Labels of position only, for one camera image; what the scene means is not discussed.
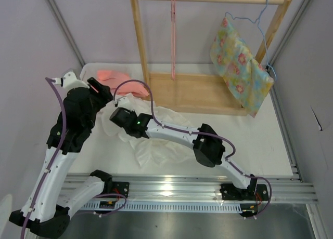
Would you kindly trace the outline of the white skirt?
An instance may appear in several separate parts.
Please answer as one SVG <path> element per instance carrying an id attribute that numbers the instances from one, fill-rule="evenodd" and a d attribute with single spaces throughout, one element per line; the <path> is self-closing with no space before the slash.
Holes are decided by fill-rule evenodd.
<path id="1" fill-rule="evenodd" d="M 136 114 L 151 114 L 150 101 L 134 97 L 132 94 L 125 95 L 130 106 L 134 108 Z M 154 113 L 157 119 L 163 120 L 175 125 L 192 126 L 191 122 L 183 115 L 164 107 L 156 107 L 153 104 Z M 175 142 L 168 142 L 162 139 L 134 138 L 126 134 L 124 129 L 111 122 L 110 116 L 116 110 L 113 103 L 104 107 L 101 113 L 101 122 L 104 132 L 111 138 L 118 138 L 134 150 L 134 157 L 140 168 L 145 167 L 148 163 L 164 165 L 166 163 L 181 163 L 193 156 L 193 150 Z"/>

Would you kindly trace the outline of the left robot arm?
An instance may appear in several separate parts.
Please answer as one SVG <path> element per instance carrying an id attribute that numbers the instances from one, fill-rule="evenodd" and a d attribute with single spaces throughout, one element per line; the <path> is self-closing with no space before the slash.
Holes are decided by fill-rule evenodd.
<path id="1" fill-rule="evenodd" d="M 59 238 L 73 215 L 90 199 L 108 197 L 113 191 L 112 175 L 93 171 L 88 180 L 69 197 L 59 198 L 67 173 L 92 133 L 97 113 L 113 100 L 108 86 L 91 77 L 59 98 L 61 112 L 47 139 L 45 161 L 26 204 L 12 211 L 9 222 L 46 238 Z"/>

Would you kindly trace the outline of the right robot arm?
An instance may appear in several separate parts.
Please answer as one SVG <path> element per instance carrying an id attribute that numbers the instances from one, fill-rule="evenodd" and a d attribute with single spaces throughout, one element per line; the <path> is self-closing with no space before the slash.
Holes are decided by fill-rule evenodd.
<path id="1" fill-rule="evenodd" d="M 129 136 L 175 142 L 192 149 L 199 164 L 210 168 L 220 166 L 230 180 L 220 187 L 224 201 L 270 201 L 272 197 L 270 183 L 258 184 L 258 176 L 245 173 L 232 161 L 231 155 L 225 155 L 225 138 L 208 124 L 199 128 L 179 126 L 157 119 L 153 114 L 136 114 L 126 108 L 116 108 L 110 121 Z"/>

